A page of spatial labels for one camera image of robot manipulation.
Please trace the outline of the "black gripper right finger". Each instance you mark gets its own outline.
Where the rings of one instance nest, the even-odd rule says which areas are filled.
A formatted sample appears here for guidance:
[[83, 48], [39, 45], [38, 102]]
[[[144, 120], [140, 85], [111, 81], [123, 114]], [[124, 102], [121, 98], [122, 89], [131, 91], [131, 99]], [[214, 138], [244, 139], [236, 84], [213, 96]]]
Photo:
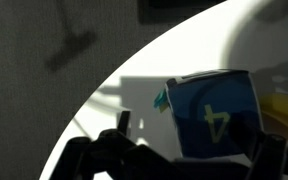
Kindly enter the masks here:
[[228, 134], [251, 161], [245, 180], [283, 180], [288, 175], [288, 140], [265, 133], [238, 113], [231, 116]]

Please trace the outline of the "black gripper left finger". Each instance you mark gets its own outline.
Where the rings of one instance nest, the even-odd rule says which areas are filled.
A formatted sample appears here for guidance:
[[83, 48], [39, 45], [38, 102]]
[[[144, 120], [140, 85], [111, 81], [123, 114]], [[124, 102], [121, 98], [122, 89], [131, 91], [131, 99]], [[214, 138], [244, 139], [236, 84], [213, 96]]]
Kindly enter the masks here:
[[126, 137], [130, 112], [121, 113], [116, 128], [103, 130], [92, 141], [71, 138], [50, 176], [50, 180], [93, 180], [106, 172], [113, 180], [170, 180], [170, 163], [146, 145]]

